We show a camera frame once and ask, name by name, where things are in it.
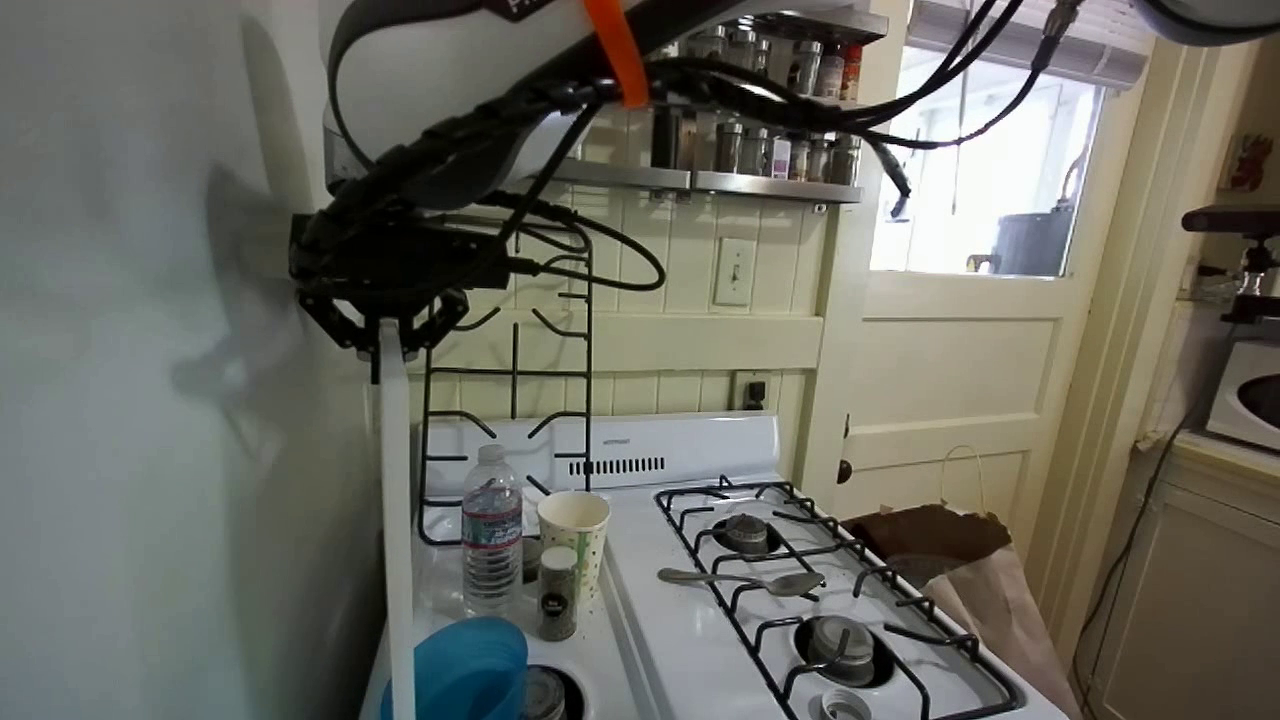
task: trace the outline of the water bottle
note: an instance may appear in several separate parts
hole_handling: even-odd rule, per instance
[[[482,614],[510,614],[522,547],[522,482],[499,442],[482,442],[462,498],[462,598]]]

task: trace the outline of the shelf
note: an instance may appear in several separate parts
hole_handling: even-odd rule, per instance
[[[760,199],[800,199],[800,202],[855,202],[851,184],[800,184],[775,175],[734,175],[734,172],[678,172],[678,167],[612,167],[589,160],[562,160],[560,184],[595,187],[648,187],[648,193],[720,193],[720,194],[760,194]]]
[[[823,43],[877,43],[886,31],[886,21],[861,6],[765,11],[754,17],[754,31]]]

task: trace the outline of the light switch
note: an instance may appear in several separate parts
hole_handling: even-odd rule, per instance
[[[754,286],[754,238],[720,238],[715,305],[745,307]]]

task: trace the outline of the gas stove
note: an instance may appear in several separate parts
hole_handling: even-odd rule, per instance
[[[533,639],[533,660],[583,682],[583,716],[1058,716],[775,475],[773,416],[609,416],[591,423],[591,468],[566,451],[578,448],[570,423],[430,419],[423,538],[447,534],[447,503],[479,442],[499,440],[535,493],[591,480],[612,503],[605,598],[583,608],[570,639]],[[659,571],[722,580],[670,584]],[[447,547],[420,542],[417,580],[420,639],[456,614]],[[383,653],[363,716],[378,690]]]

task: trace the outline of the white wall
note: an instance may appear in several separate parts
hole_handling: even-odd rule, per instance
[[[0,716],[342,716],[363,376],[293,310],[268,181],[311,167],[263,163],[253,101],[272,149],[316,106],[227,0],[8,0],[0,26]]]

